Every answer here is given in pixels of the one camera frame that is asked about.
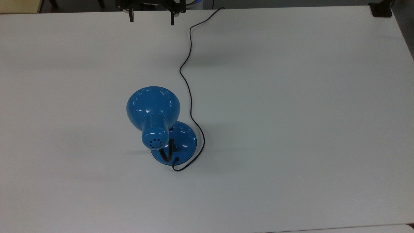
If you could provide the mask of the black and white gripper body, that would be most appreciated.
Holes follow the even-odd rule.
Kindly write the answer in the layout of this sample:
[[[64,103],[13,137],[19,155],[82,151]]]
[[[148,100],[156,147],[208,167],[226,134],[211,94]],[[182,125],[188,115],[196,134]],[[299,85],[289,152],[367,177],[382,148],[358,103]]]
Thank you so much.
[[[118,0],[117,8],[121,11],[138,11],[144,5],[162,6],[173,14],[186,12],[185,0]]]

